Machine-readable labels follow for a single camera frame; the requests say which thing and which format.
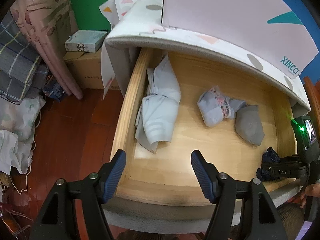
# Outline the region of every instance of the curtain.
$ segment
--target curtain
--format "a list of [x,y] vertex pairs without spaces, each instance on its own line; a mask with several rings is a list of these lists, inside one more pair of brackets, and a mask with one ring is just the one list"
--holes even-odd
[[78,30],[70,0],[16,0],[10,8],[14,21],[68,95],[83,93],[68,70],[64,42]]

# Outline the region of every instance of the screw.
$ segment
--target screw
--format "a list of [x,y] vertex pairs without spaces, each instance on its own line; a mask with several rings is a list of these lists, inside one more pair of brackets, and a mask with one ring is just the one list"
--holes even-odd
[[95,173],[95,172],[90,173],[90,175],[89,175],[90,179],[96,179],[97,177],[98,177],[98,173]]
[[219,178],[220,179],[226,179],[227,177],[228,177],[228,175],[226,173],[224,173],[224,172],[220,172],[219,173]]
[[58,179],[56,183],[61,186],[64,183],[64,179]]
[[252,180],[252,182],[253,182],[254,184],[256,184],[256,185],[259,185],[259,184],[261,183],[261,180],[258,179],[258,178],[254,178],[254,179]]

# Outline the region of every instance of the rolled sock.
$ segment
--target rolled sock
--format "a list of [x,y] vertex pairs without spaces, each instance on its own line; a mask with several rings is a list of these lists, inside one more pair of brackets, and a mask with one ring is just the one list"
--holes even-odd
[[261,145],[264,138],[262,123],[257,105],[248,105],[237,112],[236,132],[246,141]]
[[229,105],[236,113],[236,112],[238,112],[239,109],[241,109],[242,107],[245,106],[245,101],[241,100],[241,99],[231,98],[229,100]]
[[229,101],[230,105],[230,119],[234,119],[236,116],[236,112],[245,106],[245,101],[241,99],[235,99],[235,98],[229,98],[226,97],[226,99]]
[[223,118],[229,118],[232,114],[228,98],[220,92],[218,86],[204,92],[197,105],[205,125],[209,127],[216,126]]

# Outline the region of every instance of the finger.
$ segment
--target finger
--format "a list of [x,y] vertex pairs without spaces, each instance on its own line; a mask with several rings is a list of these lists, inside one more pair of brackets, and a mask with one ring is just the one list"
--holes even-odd
[[307,199],[304,198],[304,199],[302,200],[302,203],[301,203],[301,205],[300,205],[300,208],[304,208],[304,206],[306,205],[306,203],[307,203]]
[[309,185],[304,192],[307,196],[320,197],[320,184]]
[[306,193],[304,191],[301,192],[301,195],[300,195],[300,199],[304,199],[304,197],[306,196]]

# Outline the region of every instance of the wooden drawer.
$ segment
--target wooden drawer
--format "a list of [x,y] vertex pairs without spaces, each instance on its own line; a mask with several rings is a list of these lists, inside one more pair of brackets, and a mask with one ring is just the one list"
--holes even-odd
[[[268,147],[280,157],[296,153],[292,110],[284,93],[237,68],[176,52],[169,52],[169,59],[180,85],[181,102],[172,142],[160,142],[155,155],[144,149],[134,138],[135,120],[146,95],[146,69],[156,67],[161,56],[160,50],[142,49],[130,79],[111,153],[113,157],[123,149],[127,154],[116,196],[162,205],[209,205],[191,167],[194,149],[220,172],[246,181],[255,177]],[[213,85],[229,97],[259,105],[265,133],[261,146],[244,141],[235,131],[235,120],[224,120],[213,128],[205,126],[196,103]],[[293,180],[267,182],[265,187],[272,191]]]

